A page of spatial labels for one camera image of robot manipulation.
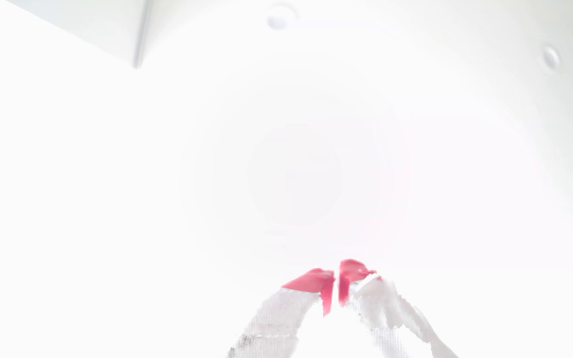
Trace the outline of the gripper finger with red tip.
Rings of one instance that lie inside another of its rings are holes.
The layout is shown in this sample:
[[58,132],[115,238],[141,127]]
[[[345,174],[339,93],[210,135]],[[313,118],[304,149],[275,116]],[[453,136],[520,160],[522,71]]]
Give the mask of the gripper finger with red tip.
[[316,305],[326,317],[332,308],[332,270],[314,268],[282,285],[260,305],[227,357],[292,357],[298,331]]
[[351,310],[382,357],[457,357],[391,280],[361,261],[339,263],[339,305]]

